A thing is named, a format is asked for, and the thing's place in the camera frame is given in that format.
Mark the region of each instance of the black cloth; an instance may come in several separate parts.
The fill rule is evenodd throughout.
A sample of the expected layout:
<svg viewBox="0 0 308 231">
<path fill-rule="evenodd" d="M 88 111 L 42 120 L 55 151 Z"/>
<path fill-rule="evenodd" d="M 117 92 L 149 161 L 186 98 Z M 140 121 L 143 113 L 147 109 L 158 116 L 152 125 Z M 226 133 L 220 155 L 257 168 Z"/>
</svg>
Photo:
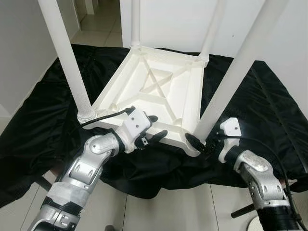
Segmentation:
<svg viewBox="0 0 308 231">
<path fill-rule="evenodd" d="M 129 50 L 83 45 L 73 45 L 73 50 L 93 103 Z M 201 113 L 231 62 L 232 58 L 210 56 Z M 239 119 L 243 136 L 264 142 L 279 155 L 288 177 L 298 179 L 294 191 L 308 189 L 308 121 L 265 62 L 254 62 L 217 125 L 229 117 Z M 87 138 L 108 132 L 80 129 L 69 136 L 77 125 L 76 105 L 57 59 L 0 136 L 0 206 L 23 196 L 50 168 L 80 154 Z M 266 148 L 249 140 L 241 140 L 241 145 L 268 159 L 275 175 L 282 177 Z M 245 187 L 240 176 L 216 156 L 207 160 L 204 154 L 189 157 L 179 148 L 160 143 L 111 158 L 104 165 L 101 180 L 141 198 L 155 197 L 162 187 L 183 189 L 203 183 Z"/>
</svg>

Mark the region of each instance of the black fabric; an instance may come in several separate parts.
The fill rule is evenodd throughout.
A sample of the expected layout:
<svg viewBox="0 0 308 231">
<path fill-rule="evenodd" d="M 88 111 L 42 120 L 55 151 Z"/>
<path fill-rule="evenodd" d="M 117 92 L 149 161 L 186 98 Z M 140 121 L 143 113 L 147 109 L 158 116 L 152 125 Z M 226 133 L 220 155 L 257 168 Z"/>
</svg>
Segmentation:
<svg viewBox="0 0 308 231">
<path fill-rule="evenodd" d="M 82 45 L 73 45 L 73 50 L 93 103 L 129 50 Z M 201 113 L 231 62 L 232 58 L 210 56 Z M 243 136 L 271 147 L 282 159 L 288 177 L 302 182 L 293 190 L 308 189 L 308 121 L 265 62 L 253 64 L 217 124 L 231 116 L 239 119 Z M 77 125 L 76 105 L 57 59 L 0 136 L 0 206 L 23 196 L 50 168 L 80 154 L 87 138 L 108 132 L 102 128 L 80 129 L 68 136 Z M 268 159 L 275 175 L 282 177 L 267 149 L 249 140 L 241 140 L 241 146 Z M 141 198 L 153 198 L 162 187 L 182 189 L 202 183 L 245 187 L 240 176 L 219 163 L 215 155 L 208 159 L 205 154 L 189 157 L 179 148 L 160 143 L 111 158 L 101 180 Z"/>
</svg>

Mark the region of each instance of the black stand leg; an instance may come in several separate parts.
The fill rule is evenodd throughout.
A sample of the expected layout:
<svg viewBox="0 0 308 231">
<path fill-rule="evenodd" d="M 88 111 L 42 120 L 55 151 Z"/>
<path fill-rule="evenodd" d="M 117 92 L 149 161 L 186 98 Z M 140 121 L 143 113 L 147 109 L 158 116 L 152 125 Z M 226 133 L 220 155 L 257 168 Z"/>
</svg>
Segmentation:
<svg viewBox="0 0 308 231">
<path fill-rule="evenodd" d="M 51 188 L 52 184 L 50 184 L 50 182 L 48 180 L 46 180 L 43 176 L 37 178 L 37 180 L 35 181 L 40 187 L 42 187 L 43 189 L 45 189 L 46 191 L 49 191 L 49 189 Z"/>
<path fill-rule="evenodd" d="M 231 213 L 231 217 L 232 218 L 237 218 L 237 217 L 239 217 L 241 215 L 244 215 L 246 213 L 254 211 L 254 209 L 255 209 L 254 204 L 248 205 L 248 206 L 246 206 L 244 208 L 241 208 L 241 209 Z"/>
</svg>

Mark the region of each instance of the white leg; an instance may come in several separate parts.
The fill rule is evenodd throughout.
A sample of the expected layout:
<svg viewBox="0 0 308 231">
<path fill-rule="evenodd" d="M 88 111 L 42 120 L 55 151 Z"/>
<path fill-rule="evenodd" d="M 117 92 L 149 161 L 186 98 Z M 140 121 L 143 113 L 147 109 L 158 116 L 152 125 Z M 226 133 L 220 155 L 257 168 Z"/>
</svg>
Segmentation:
<svg viewBox="0 0 308 231">
<path fill-rule="evenodd" d="M 56 0 L 38 0 L 68 85 L 78 108 L 80 122 L 95 117 Z"/>
<path fill-rule="evenodd" d="M 131 47 L 140 46 L 140 0 L 131 2 Z"/>
<path fill-rule="evenodd" d="M 215 35 L 219 29 L 226 8 L 226 0 L 217 0 L 212 20 L 206 32 L 199 58 L 205 61 L 209 60 L 209 53 L 212 47 Z"/>
<path fill-rule="evenodd" d="M 246 76 L 268 34 L 283 12 L 288 0 L 266 0 L 241 48 L 221 81 L 212 100 L 203 113 L 194 135 L 202 142 L 206 140 L 213 126 L 226 108 L 241 81 Z"/>
</svg>

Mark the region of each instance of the stool leg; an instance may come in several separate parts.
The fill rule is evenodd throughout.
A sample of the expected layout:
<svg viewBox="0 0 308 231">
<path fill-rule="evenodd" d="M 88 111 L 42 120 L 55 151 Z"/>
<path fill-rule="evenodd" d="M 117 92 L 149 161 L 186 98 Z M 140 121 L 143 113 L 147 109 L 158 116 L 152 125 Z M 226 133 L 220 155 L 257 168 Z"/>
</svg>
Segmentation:
<svg viewBox="0 0 308 231">
<path fill-rule="evenodd" d="M 244 207 L 244 208 L 241 208 L 241 209 L 239 209 L 239 210 L 237 210 L 237 211 L 231 213 L 231 217 L 232 217 L 232 218 L 237 218 L 237 217 L 239 217 L 239 216 L 241 216 L 241 215 L 244 215 L 244 214 L 246 214 L 246 213 L 249 213 L 249 212 L 251 212 L 251 211 L 254 211 L 254 209 L 255 209 L 254 204 L 248 205 L 248 206 L 246 206 L 246 207 Z"/>
<path fill-rule="evenodd" d="M 51 188 L 52 184 L 50 184 L 50 182 L 48 180 L 46 180 L 43 176 L 37 178 L 37 180 L 35 181 L 40 187 L 42 187 L 43 189 L 45 189 L 46 191 L 49 191 L 49 189 Z"/>
</svg>

